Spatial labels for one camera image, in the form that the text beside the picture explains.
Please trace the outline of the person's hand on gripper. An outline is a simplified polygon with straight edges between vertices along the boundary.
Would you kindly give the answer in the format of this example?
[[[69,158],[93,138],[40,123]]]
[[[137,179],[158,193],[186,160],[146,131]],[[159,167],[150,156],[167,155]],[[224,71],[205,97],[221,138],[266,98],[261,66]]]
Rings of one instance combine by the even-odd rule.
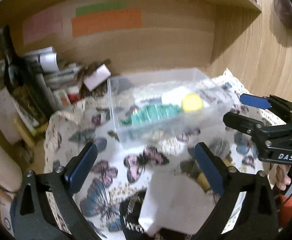
[[[288,172],[290,170],[289,165],[278,165],[276,168],[276,186],[281,190],[284,191],[287,185],[291,184],[291,179],[288,176]]]

